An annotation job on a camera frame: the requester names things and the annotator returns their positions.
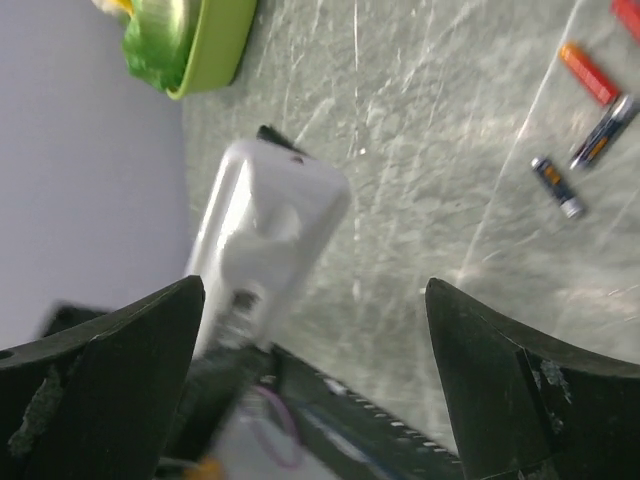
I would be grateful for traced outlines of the white remote control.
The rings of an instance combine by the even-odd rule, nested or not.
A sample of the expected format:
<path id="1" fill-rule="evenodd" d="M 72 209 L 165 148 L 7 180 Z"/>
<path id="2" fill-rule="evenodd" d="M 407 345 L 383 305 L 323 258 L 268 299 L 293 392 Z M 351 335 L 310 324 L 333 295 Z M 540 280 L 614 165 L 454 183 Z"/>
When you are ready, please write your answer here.
<path id="1" fill-rule="evenodd" d="M 194 357 L 270 348 L 350 200 L 327 162 L 260 139 L 225 150 L 186 266 L 205 289 Z"/>

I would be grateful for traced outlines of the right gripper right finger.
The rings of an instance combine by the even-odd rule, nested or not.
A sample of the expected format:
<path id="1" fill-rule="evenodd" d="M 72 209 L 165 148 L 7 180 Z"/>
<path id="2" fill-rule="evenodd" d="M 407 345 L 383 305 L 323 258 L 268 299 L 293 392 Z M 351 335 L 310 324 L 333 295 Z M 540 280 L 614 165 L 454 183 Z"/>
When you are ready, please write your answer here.
<path id="1" fill-rule="evenodd" d="M 432 278 L 425 306 L 467 479 L 636 479 L 639 367 Z"/>

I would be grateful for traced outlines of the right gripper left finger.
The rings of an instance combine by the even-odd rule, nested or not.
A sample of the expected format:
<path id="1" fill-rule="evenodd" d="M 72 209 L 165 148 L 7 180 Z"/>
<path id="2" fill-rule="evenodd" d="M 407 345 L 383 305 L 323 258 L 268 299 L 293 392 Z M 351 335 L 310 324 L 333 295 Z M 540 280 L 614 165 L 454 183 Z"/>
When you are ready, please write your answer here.
<path id="1" fill-rule="evenodd" d="M 150 479 L 166 445 L 205 293 L 183 278 L 1 353 L 4 479 Z"/>

